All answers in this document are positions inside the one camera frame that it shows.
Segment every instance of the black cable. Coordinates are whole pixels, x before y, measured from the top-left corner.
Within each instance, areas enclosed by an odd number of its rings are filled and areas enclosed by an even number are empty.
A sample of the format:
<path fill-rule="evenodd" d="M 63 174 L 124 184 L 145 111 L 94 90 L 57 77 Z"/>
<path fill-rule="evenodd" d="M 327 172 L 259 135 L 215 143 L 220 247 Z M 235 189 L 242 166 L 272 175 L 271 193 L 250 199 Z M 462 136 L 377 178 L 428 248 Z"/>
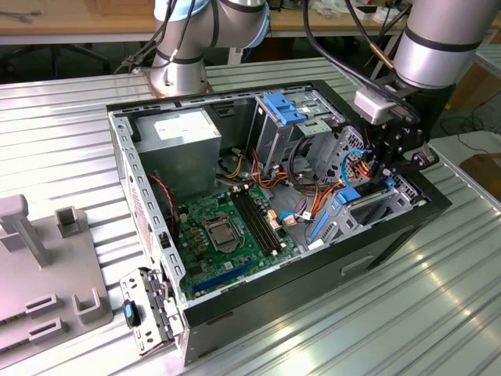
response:
<path fill-rule="evenodd" d="M 402 11 L 397 14 L 395 17 L 393 17 L 393 20 L 391 20 L 388 25 L 386 25 L 385 27 L 383 27 L 383 29 L 381 30 L 379 36 L 378 36 L 378 39 L 376 40 L 376 43 L 379 44 L 383 37 L 386 35 L 386 33 L 389 32 L 389 30 L 397 23 L 400 21 L 400 19 L 402 17 L 404 17 L 405 14 L 407 14 L 408 11 L 410 11 L 410 9 L 413 7 L 412 4 L 408 4 L 404 9 L 402 9 Z"/>
<path fill-rule="evenodd" d="M 404 108 L 407 113 L 409 114 L 408 117 L 406 117 L 406 121 L 411 123 L 411 124 L 417 124 L 420 122 L 420 115 L 417 113 L 417 111 L 412 107 L 410 104 L 408 104 L 405 100 L 402 98 L 396 96 L 393 92 L 390 92 L 388 89 L 386 89 L 383 86 L 380 86 L 376 82 L 372 81 L 370 78 L 364 76 L 363 74 L 359 73 L 355 69 L 349 67 L 347 64 L 341 62 L 340 60 L 336 59 L 330 53 L 324 49 L 316 40 L 315 37 L 313 36 L 312 29 L 310 28 L 310 23 L 309 23 L 309 18 L 308 18 L 308 0 L 305 0 L 304 6 L 303 6 L 303 23 L 305 24 L 305 32 L 306 36 L 308 37 L 308 40 L 310 44 L 313 46 L 314 49 L 316 49 L 320 55 L 325 57 L 329 62 L 331 62 L 335 67 L 345 71 L 346 73 L 350 74 L 354 78 L 358 79 L 363 83 L 365 86 L 367 86 L 368 89 L 372 90 L 374 93 L 379 94 L 380 96 L 384 97 L 385 99 L 388 99 L 392 102 L 397 103 L 400 107 Z"/>
<path fill-rule="evenodd" d="M 386 16 L 384 18 L 384 22 L 383 22 L 383 25 L 381 26 L 381 29 L 379 31 L 379 34 L 376 36 L 376 44 L 381 47 L 380 45 L 380 42 L 379 41 L 382 41 L 383 40 L 383 29 L 384 29 L 384 26 L 386 25 L 386 23 L 388 22 L 388 18 L 390 16 L 390 12 L 391 12 L 391 8 L 393 7 L 393 3 L 394 3 L 395 0 L 391 0 L 391 3 L 390 5 L 386 4 L 386 6 L 388 7 L 388 11 L 386 12 Z M 363 64 L 363 67 L 367 67 L 367 65 L 369 65 L 369 63 L 371 61 L 373 61 L 373 58 L 375 57 L 375 55 L 371 55 L 370 58 L 367 60 L 367 62 L 365 64 Z"/>
<path fill-rule="evenodd" d="M 488 154 L 488 151 L 485 150 L 485 149 L 475 149 L 474 147 L 471 147 L 470 145 L 468 145 L 467 143 L 465 143 L 461 138 L 460 138 L 460 134 L 458 133 L 457 135 L 457 140 L 462 143 L 464 146 L 466 146 L 468 149 L 471 149 L 473 151 L 483 151 L 484 153 Z"/>
<path fill-rule="evenodd" d="M 172 60 L 174 59 L 175 54 L 181 48 L 182 41 L 185 38 L 186 29 L 188 28 L 189 20 L 191 19 L 191 15 L 193 13 L 193 8 L 194 7 L 195 7 L 195 0 L 191 0 L 191 4 L 189 5 L 189 9 L 188 9 L 188 16 L 186 17 L 186 22 L 182 26 L 181 37 L 179 38 L 178 45 L 176 46 L 175 51 L 173 52 L 173 54 L 171 56 L 171 59 L 168 60 L 167 62 L 163 63 L 162 65 L 159 65 L 158 67 L 151 67 L 150 69 L 162 69 L 162 68 L 165 68 L 167 65 L 169 65 L 172 62 Z"/>
<path fill-rule="evenodd" d="M 171 17 L 171 14 L 174 11 L 174 7 L 175 7 L 176 2 L 177 2 L 177 0 L 169 0 L 168 1 L 167 8 L 165 9 L 165 18 L 164 18 L 164 22 L 162 23 L 162 25 L 158 28 L 157 31 L 155 31 L 155 34 L 153 34 L 153 36 L 149 39 L 149 41 L 141 49 L 136 51 L 133 55 L 127 56 L 124 60 L 122 60 L 120 66 L 115 70 L 114 74 L 117 74 L 118 71 L 122 67 L 126 67 L 126 66 L 129 66 L 129 73 L 130 73 L 132 65 L 140 64 L 145 56 L 147 56 L 151 51 L 153 51 L 156 47 L 158 47 L 160 45 L 160 43 L 165 38 L 165 31 L 167 29 L 167 22 L 168 22 L 169 18 Z M 159 40 L 155 41 L 155 38 L 160 33 L 162 35 L 160 36 Z"/>
<path fill-rule="evenodd" d="M 351 18 L 355 22 L 355 25 L 357 25 L 357 28 L 359 29 L 360 34 L 362 34 L 362 36 L 367 41 L 367 43 L 371 44 L 373 41 L 370 40 L 370 37 L 367 34 L 366 29 L 362 25 L 362 22 L 360 21 L 359 17 L 357 16 L 357 13 L 355 13 L 355 10 L 353 9 L 353 5 L 350 2 L 350 0 L 344 0 L 344 4 L 346 4 L 346 7 L 348 8 L 349 13 L 351 14 Z"/>
<path fill-rule="evenodd" d="M 388 22 L 388 18 L 390 18 L 390 13 L 391 13 L 391 8 L 393 7 L 393 2 L 394 1 L 392 0 L 390 5 L 387 4 L 388 11 L 386 12 L 386 16 L 384 18 L 383 25 L 381 26 L 381 30 L 379 31 L 379 34 L 376 37 L 376 43 L 377 43 L 377 41 L 380 40 L 380 38 L 383 37 L 383 30 L 384 30 L 384 27 L 386 26 L 386 23 Z"/>

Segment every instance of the label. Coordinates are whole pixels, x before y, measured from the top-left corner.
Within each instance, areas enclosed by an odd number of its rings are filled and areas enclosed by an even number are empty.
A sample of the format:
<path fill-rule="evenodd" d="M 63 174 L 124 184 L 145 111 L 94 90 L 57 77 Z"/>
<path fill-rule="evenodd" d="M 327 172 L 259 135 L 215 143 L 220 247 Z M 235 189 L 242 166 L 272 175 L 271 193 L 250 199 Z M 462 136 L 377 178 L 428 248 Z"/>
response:
<path fill-rule="evenodd" d="M 134 208 L 134 213 L 132 213 L 135 218 L 135 224 L 139 230 L 139 237 L 141 237 L 142 245 L 146 251 L 146 254 L 151 257 L 153 246 L 151 244 L 151 236 L 149 230 L 148 219 L 146 218 L 144 211 L 142 209 L 141 201 L 139 199 L 138 192 L 135 187 L 131 184 L 131 196 L 132 196 L 132 207 Z"/>
<path fill-rule="evenodd" d="M 323 240 L 322 239 L 318 239 L 318 240 L 315 240 L 313 243 L 311 243 L 308 246 L 308 249 L 311 251 L 312 249 L 318 248 L 321 245 L 324 245 Z"/>
<path fill-rule="evenodd" d="M 214 128 L 201 111 L 185 112 L 178 117 L 157 121 L 155 129 L 162 140 L 185 136 L 190 139 L 214 136 Z"/>

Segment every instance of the grooved aluminum surface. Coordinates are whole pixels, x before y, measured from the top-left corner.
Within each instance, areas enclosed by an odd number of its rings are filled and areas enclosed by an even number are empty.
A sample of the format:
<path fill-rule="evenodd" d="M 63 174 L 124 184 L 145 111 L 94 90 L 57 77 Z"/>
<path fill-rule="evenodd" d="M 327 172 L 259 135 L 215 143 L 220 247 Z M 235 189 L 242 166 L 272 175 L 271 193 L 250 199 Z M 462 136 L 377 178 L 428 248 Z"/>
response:
<path fill-rule="evenodd" d="M 322 59 L 207 70 L 215 90 L 324 79 Z M 499 374 L 499 210 L 446 164 L 425 172 L 453 203 L 390 262 L 183 369 L 174 346 L 140 359 L 118 281 L 146 264 L 118 183 L 104 105 L 151 98 L 143 76 L 0 86 L 0 195 L 24 193 L 30 218 L 74 205 L 88 216 L 112 323 L 7 374 Z"/>
<path fill-rule="evenodd" d="M 497 78 L 501 78 L 501 45 L 480 45 L 474 61 Z"/>

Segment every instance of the motherboard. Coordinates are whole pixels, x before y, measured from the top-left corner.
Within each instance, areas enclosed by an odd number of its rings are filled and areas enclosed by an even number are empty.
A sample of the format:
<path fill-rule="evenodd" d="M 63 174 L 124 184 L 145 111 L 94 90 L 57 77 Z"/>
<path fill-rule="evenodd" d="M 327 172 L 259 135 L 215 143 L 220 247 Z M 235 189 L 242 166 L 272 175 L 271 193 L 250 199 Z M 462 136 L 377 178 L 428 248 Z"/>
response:
<path fill-rule="evenodd" d="M 178 250 L 188 300 L 242 280 L 300 254 L 289 233 L 269 215 L 258 186 L 217 193 L 176 208 Z"/>

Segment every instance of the ram slot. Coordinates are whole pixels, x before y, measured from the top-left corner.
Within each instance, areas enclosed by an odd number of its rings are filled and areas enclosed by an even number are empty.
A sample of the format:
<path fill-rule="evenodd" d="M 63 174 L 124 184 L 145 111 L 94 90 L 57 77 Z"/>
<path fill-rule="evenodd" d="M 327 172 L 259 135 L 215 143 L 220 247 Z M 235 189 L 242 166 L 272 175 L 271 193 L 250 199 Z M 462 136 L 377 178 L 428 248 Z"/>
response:
<path fill-rule="evenodd" d="M 263 253 L 266 256 L 270 256 L 273 251 L 279 252 L 281 248 L 278 240 L 273 235 L 265 219 L 261 216 L 249 194 L 247 192 L 234 193 L 232 194 L 232 201 L 250 233 L 259 243 Z"/>

